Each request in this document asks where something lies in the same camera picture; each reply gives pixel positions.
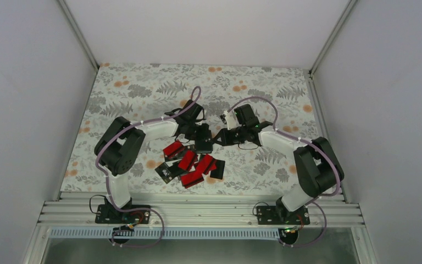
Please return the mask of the black card holder wallet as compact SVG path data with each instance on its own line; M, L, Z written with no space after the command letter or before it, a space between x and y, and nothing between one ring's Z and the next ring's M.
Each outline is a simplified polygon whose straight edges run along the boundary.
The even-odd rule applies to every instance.
M195 141L196 153L208 154L213 152L212 139L209 141Z

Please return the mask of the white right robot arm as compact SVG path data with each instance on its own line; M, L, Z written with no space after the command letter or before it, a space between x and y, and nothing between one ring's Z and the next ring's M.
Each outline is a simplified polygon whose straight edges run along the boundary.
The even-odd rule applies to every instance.
M216 144L233 146L250 142L293 157L298 184L276 200L275 215L279 222L289 224L300 208L328 195L330 188L335 188L333 195L340 190L344 174L326 138L306 140L279 130L272 122L260 122L249 104L225 111L220 118L227 127L217 133Z

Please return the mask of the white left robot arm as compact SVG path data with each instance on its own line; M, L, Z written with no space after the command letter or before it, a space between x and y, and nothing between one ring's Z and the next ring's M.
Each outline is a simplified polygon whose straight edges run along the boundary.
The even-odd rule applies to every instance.
M204 121L204 108L193 100L184 107L164 113L159 118L131 122L116 117L95 146L95 166L105 174L109 215L118 223L131 215L131 195L127 177L142 145L151 140L192 135L198 122Z

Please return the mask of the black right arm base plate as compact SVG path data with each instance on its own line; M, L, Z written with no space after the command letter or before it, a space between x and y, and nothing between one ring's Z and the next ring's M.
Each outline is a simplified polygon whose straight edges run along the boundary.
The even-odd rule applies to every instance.
M256 207L256 216L260 225L300 226L302 224L310 224L309 213L306 207L290 212L278 206L259 205Z

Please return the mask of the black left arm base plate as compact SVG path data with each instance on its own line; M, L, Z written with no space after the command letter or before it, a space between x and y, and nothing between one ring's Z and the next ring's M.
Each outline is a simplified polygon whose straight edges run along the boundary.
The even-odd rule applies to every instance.
M149 205L126 205L125 210L135 209L132 212L120 212L112 204L99 205L95 214L97 224L148 224L151 216Z

